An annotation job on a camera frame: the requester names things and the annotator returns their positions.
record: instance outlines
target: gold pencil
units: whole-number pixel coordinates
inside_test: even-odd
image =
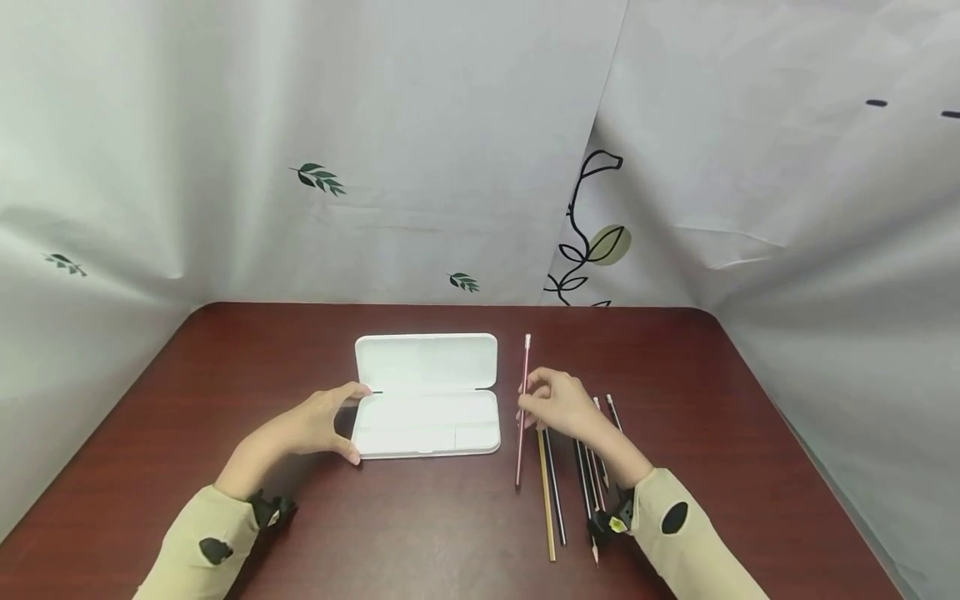
[[[546,549],[550,554],[550,562],[557,561],[557,549],[553,541],[553,515],[550,511],[550,484],[546,477],[546,455],[543,451],[543,431],[537,430],[537,445],[540,447],[540,478],[543,480],[543,513],[546,515]]]

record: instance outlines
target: wrist strap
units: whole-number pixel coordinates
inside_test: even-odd
[[[247,498],[253,506],[253,518],[261,530],[278,525],[282,528],[297,511],[297,503],[286,496],[274,496],[273,500],[263,497],[263,489]]]

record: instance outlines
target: right hand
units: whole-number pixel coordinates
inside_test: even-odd
[[[562,371],[539,367],[527,376],[527,390],[517,403],[536,419],[524,426],[541,421],[548,427],[589,444],[611,423],[597,410],[580,379]]]

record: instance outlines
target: open pencil case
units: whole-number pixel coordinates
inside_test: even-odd
[[[353,443],[364,460],[489,454],[500,447],[496,338],[489,333],[371,335],[356,341]]]

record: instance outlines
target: beige sleeve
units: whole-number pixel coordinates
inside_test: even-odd
[[[223,600],[258,533],[253,506],[212,486],[203,488],[170,526],[154,567],[133,599]]]
[[[678,503],[686,520],[673,534],[661,524]],[[631,535],[678,600],[767,600],[684,485],[658,468],[636,486]]]

